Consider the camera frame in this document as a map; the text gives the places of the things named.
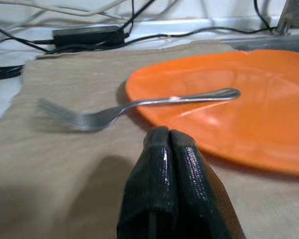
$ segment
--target black object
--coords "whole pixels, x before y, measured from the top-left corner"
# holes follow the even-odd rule
[[[245,239],[226,190],[195,141],[170,132],[179,216],[175,239]]]
[[[21,75],[22,68],[22,65],[0,67],[0,80]]]
[[[269,23],[264,19],[263,16],[261,16],[259,9],[258,9],[258,1],[254,0],[254,9],[260,20],[263,22],[263,24],[266,26],[268,31],[272,31],[272,28],[270,27]]]
[[[115,37],[105,42],[105,46],[124,43],[124,30],[114,25],[54,30],[53,43],[56,47],[73,44],[94,45],[109,39],[113,34],[115,34]]]
[[[6,35],[7,37],[9,37],[9,38],[11,38],[11,39],[13,39],[13,40],[15,40],[15,41],[18,41],[18,42],[20,42],[20,43],[22,43],[22,44],[24,44],[24,45],[30,46],[30,47],[32,47],[32,48],[38,49],[38,50],[43,51],[43,52],[48,52],[48,50],[46,50],[46,49],[44,49],[44,48],[42,48],[42,47],[39,47],[39,46],[33,44],[31,41],[26,40],[26,39],[22,39],[22,38],[15,37],[15,36],[11,35],[10,33],[4,31],[4,30],[1,29],[1,28],[0,28],[0,32],[1,32],[3,35]]]
[[[134,3],[134,0],[131,1],[131,5],[132,5],[132,18],[135,17],[135,3]],[[133,30],[133,27],[134,27],[134,20],[131,22],[131,28],[129,29],[129,35],[131,34],[132,30]]]
[[[127,180],[118,239],[245,239],[226,190],[194,140],[149,131]]]
[[[125,187],[118,239],[170,239],[177,218],[176,181],[168,129],[151,130]]]
[[[128,46],[132,43],[135,42],[139,42],[139,41],[144,41],[144,40],[148,40],[148,39],[152,39],[152,38],[162,38],[162,37],[186,37],[186,36],[190,36],[190,35],[194,35],[194,34],[198,34],[200,32],[204,32],[204,31],[213,31],[213,30],[228,30],[228,31],[234,31],[234,32],[238,32],[241,34],[255,34],[261,31],[267,31],[266,28],[262,28],[259,30],[253,30],[253,31],[243,31],[243,30],[239,30],[239,29],[235,29],[235,28],[231,28],[231,27],[224,27],[224,26],[212,26],[212,27],[203,27],[203,28],[199,28],[197,30],[188,32],[188,33],[184,33],[184,34],[155,34],[155,35],[149,35],[149,36],[143,36],[140,38],[136,38],[130,41],[127,41],[123,44],[120,45],[114,45],[114,46],[104,46],[104,45],[87,45],[87,44],[73,44],[73,45],[68,45],[68,46],[63,46],[63,47],[57,47],[49,52],[47,52],[46,54],[60,54],[60,53],[65,53],[65,52],[77,52],[77,51],[105,51],[105,50],[113,50],[113,49],[118,49],[118,48],[122,48],[125,46]]]

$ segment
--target white cable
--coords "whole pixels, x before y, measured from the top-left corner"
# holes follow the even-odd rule
[[[175,6],[175,4],[177,2],[179,2],[179,0],[174,0],[163,11],[161,11],[160,13],[154,15],[153,17],[141,18],[139,20],[141,20],[141,21],[155,20],[155,19],[161,17],[162,15],[166,14],[172,7]],[[75,7],[75,6],[70,6],[70,5],[56,5],[56,6],[52,6],[52,7],[63,8],[63,9],[71,9],[71,10],[83,11],[83,12],[89,12],[89,10],[86,9],[86,8]],[[33,14],[32,16],[27,17],[25,20],[23,20],[21,22],[18,22],[16,24],[12,24],[12,25],[6,27],[4,30],[7,31],[7,32],[10,32],[12,29],[22,27],[22,26],[28,24],[29,22],[35,20],[36,18],[40,17],[41,15],[43,15],[47,11],[49,11],[49,10],[42,9],[42,10],[38,11],[37,13]],[[115,14],[111,14],[111,13],[107,13],[107,12],[100,12],[98,14],[99,15],[104,15],[104,16],[107,16],[107,17],[110,17],[110,18],[114,18],[114,19],[121,19],[121,20],[128,20],[128,19],[130,19],[129,17],[126,17],[126,16],[115,15]],[[5,38],[5,36],[0,33],[0,40],[2,40],[4,38]]]
[[[74,6],[69,6],[69,5],[58,5],[56,7],[66,8],[66,9],[73,9],[73,10],[84,11],[84,12],[88,12],[89,11],[86,8],[74,7]],[[28,24],[29,22],[35,20],[36,18],[40,17],[42,14],[46,13],[47,11],[48,10],[40,10],[37,13],[33,14],[32,16],[27,17],[25,20],[23,20],[21,22],[18,22],[16,24],[12,24],[12,25],[6,27],[4,30],[7,31],[7,32],[10,32],[12,29],[22,27],[22,26]],[[121,20],[128,20],[128,19],[130,19],[129,17],[114,15],[114,14],[110,14],[110,13],[107,13],[107,12],[100,12],[99,15],[104,15],[104,16],[107,16],[107,17],[111,17],[111,18],[114,18],[114,19],[121,19]],[[5,39],[5,38],[6,38],[6,36],[2,35],[2,33],[0,33],[0,40]]]
[[[26,0],[0,0],[0,4],[30,6],[30,7],[44,9],[47,11],[54,11],[54,12],[59,12],[59,13],[64,13],[64,14],[74,15],[74,16],[93,16],[93,15],[99,14],[103,11],[106,11],[108,9],[111,9],[125,1],[127,1],[127,0],[115,0],[112,3],[110,3],[104,7],[101,7],[99,9],[89,11],[89,12],[82,12],[79,10],[72,10],[72,9],[63,9],[63,8],[56,7],[56,6],[48,6],[48,5],[30,2],[30,1],[26,1]]]

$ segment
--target white wall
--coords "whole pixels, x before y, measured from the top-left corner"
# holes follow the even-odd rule
[[[135,0],[136,8],[139,9],[148,0]],[[157,0],[144,15],[152,15],[164,9],[173,0]],[[104,6],[111,0],[37,0],[41,4],[70,4],[74,6],[95,9]],[[280,15],[285,0],[258,0],[259,8],[264,15]],[[36,8],[16,5],[0,4],[0,21],[15,22],[27,17],[37,11]],[[131,3],[127,1],[115,7],[109,12],[116,14],[131,13]],[[179,0],[173,9],[167,14],[165,19],[184,19],[184,18],[227,18],[227,17],[246,17],[255,16],[253,0]],[[103,17],[73,17],[60,13],[47,13],[39,21],[51,19],[50,22],[57,23],[59,19],[76,19],[77,21],[101,21]]]

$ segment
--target fabric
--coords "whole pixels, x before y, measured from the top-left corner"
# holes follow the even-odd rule
[[[94,112],[126,102],[136,69],[232,50],[217,42],[160,50],[49,56],[27,63],[24,87],[0,120],[0,239],[114,239],[122,193],[150,124],[135,111],[92,133],[36,112],[38,98]],[[249,239],[299,239],[299,179],[208,156]]]
[[[179,201],[175,238],[245,239],[222,182],[195,141],[172,130],[170,142]]]
[[[127,179],[117,238],[174,238],[177,214],[169,131],[166,127],[155,127],[146,135],[140,158]]]

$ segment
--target power adapter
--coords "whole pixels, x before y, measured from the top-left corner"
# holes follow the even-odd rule
[[[103,46],[116,46],[124,43],[128,36],[116,25],[54,30],[53,43],[56,47],[72,44],[94,45],[106,41]]]

